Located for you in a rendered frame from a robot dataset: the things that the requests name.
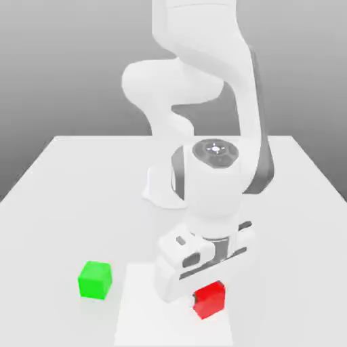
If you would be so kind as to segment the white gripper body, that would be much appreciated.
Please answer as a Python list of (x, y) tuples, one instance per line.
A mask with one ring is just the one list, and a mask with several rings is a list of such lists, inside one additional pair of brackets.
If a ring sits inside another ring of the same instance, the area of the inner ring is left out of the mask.
[(204, 239), (186, 226), (176, 226), (160, 237), (154, 279), (159, 297), (170, 303), (216, 281), (231, 282), (253, 261), (254, 229), (239, 227), (231, 253), (229, 240)]

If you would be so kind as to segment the small red cube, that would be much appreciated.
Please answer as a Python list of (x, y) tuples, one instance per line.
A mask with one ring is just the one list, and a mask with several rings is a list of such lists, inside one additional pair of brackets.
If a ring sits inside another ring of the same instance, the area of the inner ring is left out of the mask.
[(192, 308), (203, 320), (224, 309), (226, 288), (221, 281), (215, 281), (195, 291), (192, 296), (194, 298)]

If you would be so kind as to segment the small green cube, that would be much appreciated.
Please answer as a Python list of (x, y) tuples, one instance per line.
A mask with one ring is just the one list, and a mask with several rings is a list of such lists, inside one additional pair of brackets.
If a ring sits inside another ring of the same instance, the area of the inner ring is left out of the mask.
[(78, 276), (79, 293), (83, 298), (104, 300), (113, 283), (109, 263), (87, 261)]

